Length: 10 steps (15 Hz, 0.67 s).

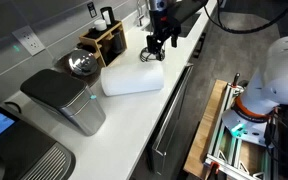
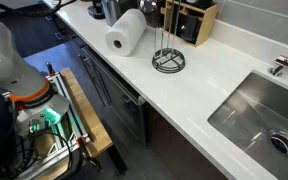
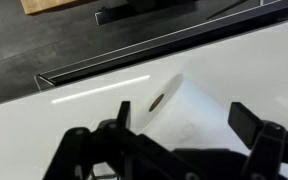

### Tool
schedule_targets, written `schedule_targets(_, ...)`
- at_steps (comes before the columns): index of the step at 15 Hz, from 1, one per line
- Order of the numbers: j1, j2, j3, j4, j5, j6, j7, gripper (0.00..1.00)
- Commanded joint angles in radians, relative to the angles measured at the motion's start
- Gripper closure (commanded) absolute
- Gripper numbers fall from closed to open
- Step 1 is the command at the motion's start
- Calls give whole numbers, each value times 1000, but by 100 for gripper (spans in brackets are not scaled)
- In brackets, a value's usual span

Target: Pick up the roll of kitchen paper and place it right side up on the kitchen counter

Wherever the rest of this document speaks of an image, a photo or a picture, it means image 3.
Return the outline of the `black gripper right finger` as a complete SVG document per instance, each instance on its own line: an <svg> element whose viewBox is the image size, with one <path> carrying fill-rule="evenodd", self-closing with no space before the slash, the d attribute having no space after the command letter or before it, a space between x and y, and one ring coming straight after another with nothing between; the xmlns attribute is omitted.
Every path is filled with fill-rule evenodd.
<svg viewBox="0 0 288 180"><path fill-rule="evenodd" d="M250 150L241 176L244 180L286 180L281 164L288 164L288 130L262 120L240 102L230 105L228 125Z"/></svg>

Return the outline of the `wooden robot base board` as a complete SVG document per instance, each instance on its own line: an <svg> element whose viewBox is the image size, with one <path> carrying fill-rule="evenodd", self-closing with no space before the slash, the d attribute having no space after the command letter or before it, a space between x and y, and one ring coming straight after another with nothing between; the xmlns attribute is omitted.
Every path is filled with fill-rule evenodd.
<svg viewBox="0 0 288 180"><path fill-rule="evenodd" d="M26 15L69 7L79 3L79 0L20 0Z"/></svg>

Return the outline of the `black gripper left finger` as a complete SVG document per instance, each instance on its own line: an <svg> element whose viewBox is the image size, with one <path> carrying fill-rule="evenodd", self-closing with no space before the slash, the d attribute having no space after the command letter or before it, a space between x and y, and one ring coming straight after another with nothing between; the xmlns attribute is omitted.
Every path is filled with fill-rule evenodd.
<svg viewBox="0 0 288 180"><path fill-rule="evenodd" d="M43 180L98 180L94 166L106 163L118 180L198 180L198 172L145 135L130 130L131 103L95 131L72 128L64 134Z"/></svg>

